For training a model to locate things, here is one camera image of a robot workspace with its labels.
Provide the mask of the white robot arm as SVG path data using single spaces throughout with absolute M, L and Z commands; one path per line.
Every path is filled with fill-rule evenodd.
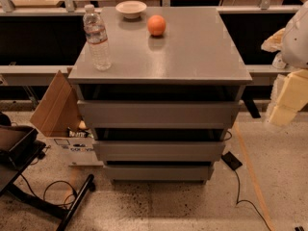
M 261 45 L 268 52 L 278 51 L 272 65 L 288 65 L 295 71 L 279 75 L 274 81 L 266 124 L 270 129 L 288 125 L 296 114 L 308 104 L 308 1 L 306 1 L 286 27 L 280 29 Z

